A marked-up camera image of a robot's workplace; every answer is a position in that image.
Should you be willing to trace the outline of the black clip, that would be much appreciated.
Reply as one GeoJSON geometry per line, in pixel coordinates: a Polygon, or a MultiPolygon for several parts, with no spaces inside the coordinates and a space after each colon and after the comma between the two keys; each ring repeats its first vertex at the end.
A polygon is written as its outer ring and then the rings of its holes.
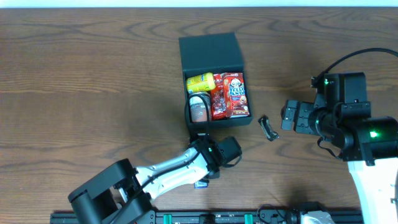
{"type": "Polygon", "coordinates": [[[269,141],[274,141],[279,138],[279,134],[272,129],[269,118],[266,115],[261,116],[258,119],[258,123],[269,141]]]}

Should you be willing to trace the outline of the small blue packet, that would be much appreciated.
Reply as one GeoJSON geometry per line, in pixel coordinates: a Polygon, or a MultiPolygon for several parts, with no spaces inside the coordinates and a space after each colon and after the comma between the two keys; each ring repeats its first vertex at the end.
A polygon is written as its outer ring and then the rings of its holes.
{"type": "Polygon", "coordinates": [[[195,189],[206,189],[208,187],[209,182],[207,180],[199,180],[194,183],[195,189]]]}

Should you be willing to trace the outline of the red candy bag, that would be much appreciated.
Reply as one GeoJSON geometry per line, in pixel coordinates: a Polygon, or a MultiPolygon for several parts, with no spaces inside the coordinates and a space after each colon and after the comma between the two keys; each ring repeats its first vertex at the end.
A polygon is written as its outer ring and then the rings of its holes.
{"type": "Polygon", "coordinates": [[[211,112],[212,120],[224,119],[226,117],[226,103],[224,98],[223,79],[219,73],[213,75],[215,89],[211,90],[211,112]]]}

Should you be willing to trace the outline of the red Hello Panda box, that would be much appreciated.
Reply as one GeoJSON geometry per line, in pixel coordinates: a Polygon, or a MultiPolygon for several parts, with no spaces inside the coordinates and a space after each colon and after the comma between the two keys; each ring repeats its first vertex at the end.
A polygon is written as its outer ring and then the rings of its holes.
{"type": "Polygon", "coordinates": [[[242,73],[222,73],[226,117],[238,118],[249,116],[248,98],[242,73]]]}

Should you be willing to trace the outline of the red Pringles can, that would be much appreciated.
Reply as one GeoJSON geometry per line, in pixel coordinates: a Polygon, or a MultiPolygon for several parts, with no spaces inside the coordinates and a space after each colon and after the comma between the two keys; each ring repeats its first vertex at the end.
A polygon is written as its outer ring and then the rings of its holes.
{"type": "Polygon", "coordinates": [[[211,121],[211,101],[209,93],[205,91],[191,93],[189,108],[191,121],[193,123],[211,121]]]}

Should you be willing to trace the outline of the yellow small can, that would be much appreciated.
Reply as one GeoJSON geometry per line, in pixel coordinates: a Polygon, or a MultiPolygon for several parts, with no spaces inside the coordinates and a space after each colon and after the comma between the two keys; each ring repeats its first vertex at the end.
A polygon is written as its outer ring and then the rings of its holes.
{"type": "Polygon", "coordinates": [[[214,75],[211,72],[208,72],[187,78],[186,86],[188,93],[211,91],[216,87],[214,75]]]}

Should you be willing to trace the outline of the dark green box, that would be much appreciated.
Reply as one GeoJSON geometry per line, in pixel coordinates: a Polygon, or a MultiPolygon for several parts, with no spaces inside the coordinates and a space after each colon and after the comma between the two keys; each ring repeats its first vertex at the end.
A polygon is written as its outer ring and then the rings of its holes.
{"type": "Polygon", "coordinates": [[[235,33],[199,35],[179,38],[183,82],[186,79],[211,73],[240,72],[243,74],[249,115],[210,121],[210,129],[249,125],[253,120],[251,99],[244,70],[244,58],[235,33]]]}

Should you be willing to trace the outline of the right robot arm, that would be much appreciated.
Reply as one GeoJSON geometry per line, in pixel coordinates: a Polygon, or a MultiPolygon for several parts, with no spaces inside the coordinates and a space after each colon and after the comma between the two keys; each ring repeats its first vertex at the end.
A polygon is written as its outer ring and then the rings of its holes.
{"type": "Polygon", "coordinates": [[[288,100],[284,130],[318,136],[340,149],[354,180],[365,223],[397,223],[397,120],[373,117],[363,72],[312,78],[314,102],[288,100]]]}

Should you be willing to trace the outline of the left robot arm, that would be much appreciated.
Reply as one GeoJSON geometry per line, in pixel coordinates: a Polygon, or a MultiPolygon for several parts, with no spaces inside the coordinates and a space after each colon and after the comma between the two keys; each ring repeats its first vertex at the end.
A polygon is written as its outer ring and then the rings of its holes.
{"type": "Polygon", "coordinates": [[[220,167],[242,158],[234,137],[216,142],[202,136],[178,157],[133,167],[123,159],[95,175],[68,196],[79,223],[134,223],[152,210],[152,202],[181,185],[218,177],[220,167]]]}

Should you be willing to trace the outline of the black mounting rail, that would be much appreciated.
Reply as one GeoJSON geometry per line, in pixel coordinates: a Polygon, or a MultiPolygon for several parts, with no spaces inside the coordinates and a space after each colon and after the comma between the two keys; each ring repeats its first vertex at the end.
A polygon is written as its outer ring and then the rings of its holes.
{"type": "MultiPolygon", "coordinates": [[[[293,218],[292,212],[287,212],[286,219],[282,218],[276,210],[240,211],[240,212],[155,212],[151,211],[138,221],[138,224],[199,224],[199,223],[300,223],[299,218],[293,218]]],[[[361,212],[359,211],[330,211],[331,220],[334,223],[364,223],[361,212]]],[[[74,213],[53,213],[50,215],[51,224],[77,224],[78,220],[74,213]]]]}

